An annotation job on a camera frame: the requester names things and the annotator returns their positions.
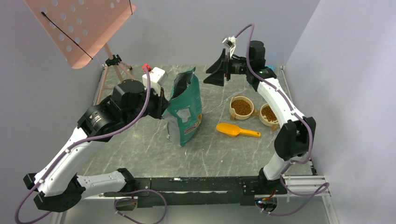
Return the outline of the green dog food bag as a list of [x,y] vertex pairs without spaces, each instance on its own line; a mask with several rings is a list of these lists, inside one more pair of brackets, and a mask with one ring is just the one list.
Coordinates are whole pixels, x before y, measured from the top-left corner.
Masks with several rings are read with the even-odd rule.
[[167,121],[167,138],[180,147],[190,141],[203,118],[199,79],[195,71],[193,67],[177,74],[169,106],[163,113],[163,119]]

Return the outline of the orange plastic scoop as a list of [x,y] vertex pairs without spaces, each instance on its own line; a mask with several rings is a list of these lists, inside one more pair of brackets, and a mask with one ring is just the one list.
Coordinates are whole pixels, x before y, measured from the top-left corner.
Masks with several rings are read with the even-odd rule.
[[226,134],[231,137],[236,137],[238,135],[246,135],[251,137],[261,137],[261,133],[257,131],[251,131],[247,129],[242,129],[239,126],[228,124],[228,123],[219,123],[216,125],[216,130]]

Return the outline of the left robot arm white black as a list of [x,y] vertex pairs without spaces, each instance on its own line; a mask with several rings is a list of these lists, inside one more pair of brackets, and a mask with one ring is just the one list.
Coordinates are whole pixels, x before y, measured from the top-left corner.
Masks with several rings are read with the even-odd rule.
[[81,199],[101,193],[130,195],[136,180],[126,168],[94,176],[81,176],[78,171],[114,135],[142,117],[160,119],[168,106],[159,84],[147,87],[145,81],[128,79],[116,85],[111,95],[87,109],[67,143],[42,171],[25,175],[26,187],[37,192],[37,208],[64,212]]

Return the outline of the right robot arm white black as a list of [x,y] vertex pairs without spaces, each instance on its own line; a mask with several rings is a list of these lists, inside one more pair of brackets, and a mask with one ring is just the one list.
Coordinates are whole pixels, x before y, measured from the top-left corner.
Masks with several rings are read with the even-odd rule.
[[207,70],[205,84],[224,86],[232,74],[246,75],[253,89],[264,98],[277,118],[280,131],[275,139],[275,153],[264,166],[264,177],[258,189],[269,194],[276,187],[276,179],[293,163],[300,162],[311,151],[316,121],[306,117],[288,98],[275,72],[265,65],[265,47],[261,41],[250,41],[248,56],[234,56],[223,49],[220,57]]

